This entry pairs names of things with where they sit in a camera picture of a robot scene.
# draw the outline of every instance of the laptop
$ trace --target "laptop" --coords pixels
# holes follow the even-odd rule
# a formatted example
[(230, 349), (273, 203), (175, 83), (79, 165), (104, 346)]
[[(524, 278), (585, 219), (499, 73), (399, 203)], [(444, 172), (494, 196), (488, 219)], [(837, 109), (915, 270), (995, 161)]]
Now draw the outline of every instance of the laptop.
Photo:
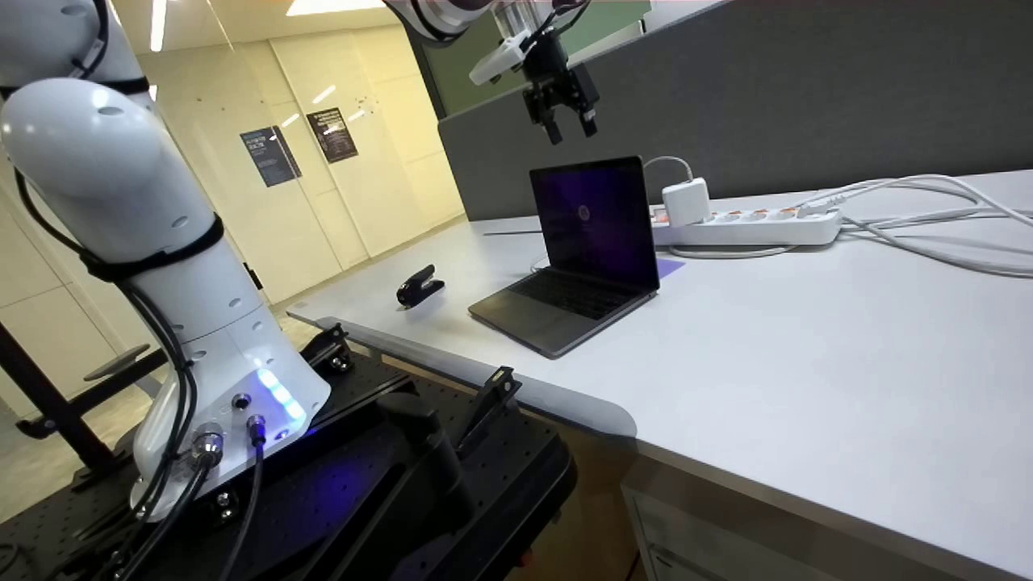
[(561, 358), (644, 302), (655, 250), (638, 159), (530, 172), (548, 267), (469, 306), (484, 326)]

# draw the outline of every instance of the white table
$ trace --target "white table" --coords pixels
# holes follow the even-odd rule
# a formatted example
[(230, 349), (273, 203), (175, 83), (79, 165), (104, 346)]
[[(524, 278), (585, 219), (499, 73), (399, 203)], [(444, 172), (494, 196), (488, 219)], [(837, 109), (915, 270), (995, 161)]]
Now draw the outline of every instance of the white table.
[[(972, 184), (1033, 206), (1033, 172)], [(897, 194), (859, 212), (934, 206), (943, 200)], [(469, 317), (469, 302), (546, 263), (539, 234), (484, 234), (513, 226), (531, 219), (456, 221), (295, 309), (462, 382), (513, 365), (524, 403), (553, 417), (1033, 577), (1033, 281), (871, 242), (684, 261), (655, 300), (548, 362)], [(1010, 221), (936, 232), (1033, 244)], [(392, 290), (421, 263), (449, 286), (406, 312)]]

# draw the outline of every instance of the poster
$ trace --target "poster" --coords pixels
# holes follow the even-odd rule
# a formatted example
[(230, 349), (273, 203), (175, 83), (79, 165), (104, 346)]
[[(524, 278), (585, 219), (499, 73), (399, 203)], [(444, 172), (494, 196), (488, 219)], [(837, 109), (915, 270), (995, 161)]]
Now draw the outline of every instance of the poster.
[(347, 132), (347, 122), (338, 106), (310, 111), (310, 125), (315, 132), (315, 143), (321, 147), (327, 165), (334, 165), (334, 161), (358, 156), (350, 132)]
[(245, 143), (263, 187), (301, 177), (296, 161), (276, 125), (262, 125), (262, 129), (241, 132), (240, 138)]

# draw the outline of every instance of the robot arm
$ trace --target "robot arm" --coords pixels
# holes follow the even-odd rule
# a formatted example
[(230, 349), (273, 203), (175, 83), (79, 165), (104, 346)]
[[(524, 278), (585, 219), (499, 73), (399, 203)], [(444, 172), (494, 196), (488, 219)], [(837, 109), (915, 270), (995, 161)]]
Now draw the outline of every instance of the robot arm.
[[(553, 0), (388, 0), (421, 37), (449, 46), (494, 11), (502, 42), (475, 76), (517, 64), (527, 102), (557, 138), (553, 106), (576, 109), (594, 132), (594, 90), (565, 68)], [(190, 491), (190, 443), (217, 443), (196, 493), (253, 463), (247, 423), (263, 455), (296, 443), (329, 388), (276, 331), (221, 226), (165, 125), (106, 0), (0, 0), (0, 146), (74, 234), (94, 275), (112, 281), (175, 354), (169, 385), (134, 435), (131, 507), (165, 519)]]
[(484, 11), (494, 15), (499, 46), (484, 54), (472, 83), (488, 83), (502, 72), (524, 68), (530, 86), (524, 102), (531, 122), (561, 143), (556, 106), (576, 111), (585, 135), (594, 135), (598, 90), (585, 68), (567, 68), (557, 34), (581, 18), (587, 0), (385, 0), (415, 34), (452, 46)]

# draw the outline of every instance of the laptop keyboard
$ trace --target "laptop keyboard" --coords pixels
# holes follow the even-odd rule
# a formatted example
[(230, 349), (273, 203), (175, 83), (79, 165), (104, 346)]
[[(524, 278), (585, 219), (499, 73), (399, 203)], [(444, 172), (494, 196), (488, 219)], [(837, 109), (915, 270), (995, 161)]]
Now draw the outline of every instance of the laptop keyboard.
[(571, 309), (571, 312), (581, 312), (589, 320), (604, 320), (628, 300), (628, 294), (567, 281), (556, 270), (539, 270), (539, 275), (518, 281), (517, 290), (531, 300), (556, 302), (561, 309)]

